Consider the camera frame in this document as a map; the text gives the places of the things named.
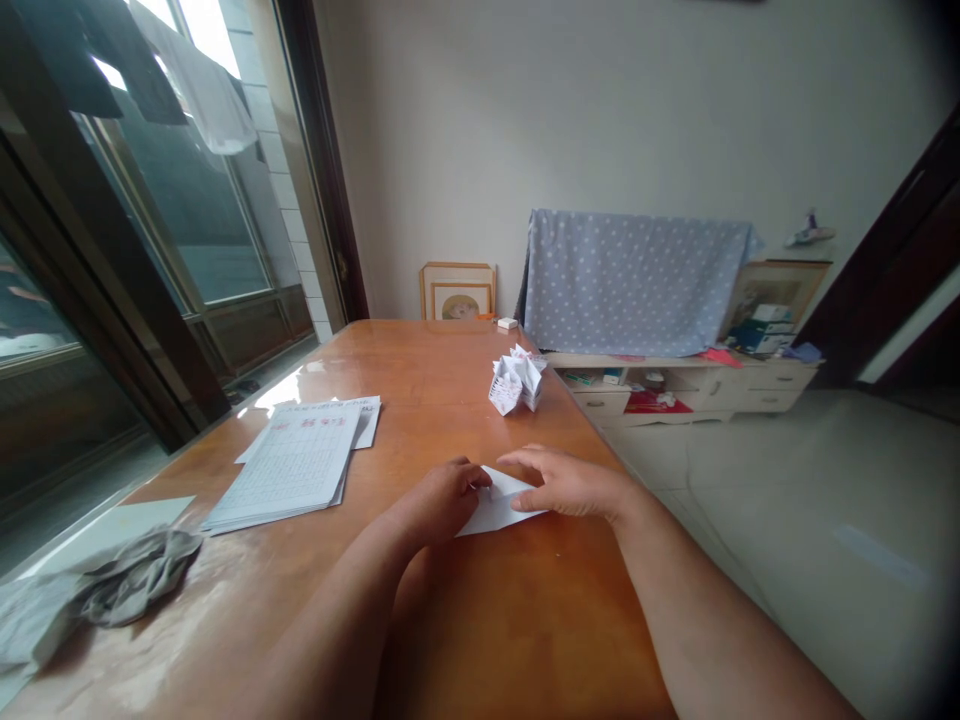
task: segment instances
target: red item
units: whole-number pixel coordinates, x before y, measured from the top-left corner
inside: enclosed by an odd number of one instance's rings
[[[730,367],[742,368],[743,363],[737,360],[733,355],[730,354],[729,350],[717,350],[716,348],[708,348],[705,353],[698,353],[699,357],[706,358],[707,360],[713,360],[718,362],[721,365],[729,365]]]
[[[630,399],[627,401],[627,408],[624,413],[661,413],[669,415],[673,413],[693,412],[679,400],[676,400],[673,407],[667,407],[657,402],[657,393],[650,390],[630,393]]]

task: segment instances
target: cabinet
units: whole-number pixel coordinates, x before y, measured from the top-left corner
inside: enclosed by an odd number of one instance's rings
[[[629,372],[659,370],[665,389],[693,412],[677,414],[624,413],[630,391],[624,386],[595,384],[566,385],[584,412],[600,427],[629,427],[651,423],[683,424],[698,420],[726,421],[738,412],[786,412],[817,374],[818,365],[798,360],[773,358],[757,360],[736,355],[742,368],[690,358],[645,358],[626,361],[610,355],[547,353],[550,366],[563,377],[565,370],[630,368]]]

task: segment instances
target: polka dot cloth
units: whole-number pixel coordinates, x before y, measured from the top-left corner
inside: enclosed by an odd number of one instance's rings
[[[737,271],[763,248],[746,222],[534,210],[526,322],[540,348],[683,357],[720,331]]]

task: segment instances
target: hand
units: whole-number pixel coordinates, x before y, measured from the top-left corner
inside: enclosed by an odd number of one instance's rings
[[[514,510],[554,510],[562,515],[601,515],[609,522],[640,485],[622,473],[588,463],[562,450],[526,445],[507,453],[501,465],[523,465],[539,470],[543,486],[517,495]]]
[[[465,457],[454,458],[428,472],[423,480],[387,511],[414,549],[438,545],[456,535],[477,509],[477,488],[489,487],[490,476]]]

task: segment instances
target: picture frame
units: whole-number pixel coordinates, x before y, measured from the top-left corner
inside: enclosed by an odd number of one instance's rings
[[[802,260],[765,260],[744,265],[734,283],[719,340],[723,342],[731,328],[751,318],[758,305],[787,305],[790,322],[799,324],[831,265]]]
[[[486,283],[430,283],[430,320],[475,320],[492,312],[493,291]]]
[[[483,263],[428,262],[420,270],[420,317],[423,320],[434,319],[434,296],[431,286],[438,283],[489,286],[490,299],[487,312],[496,313],[497,311],[497,271],[495,267]]]

